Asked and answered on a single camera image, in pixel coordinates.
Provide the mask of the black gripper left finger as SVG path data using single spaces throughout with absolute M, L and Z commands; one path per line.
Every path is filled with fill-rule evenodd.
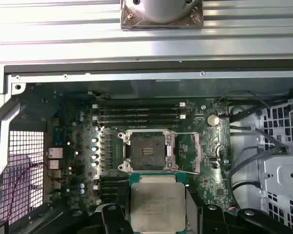
M 49 224 L 49 234 L 132 234 L 130 223 L 120 206 L 111 204 L 89 215 L 80 209 L 71 209 Z

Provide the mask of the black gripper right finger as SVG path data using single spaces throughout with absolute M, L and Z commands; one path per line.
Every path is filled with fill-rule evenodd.
M 293 228 L 260 210 L 241 209 L 232 215 L 206 204 L 192 189 L 186 189 L 186 218 L 193 234 L 293 234 Z

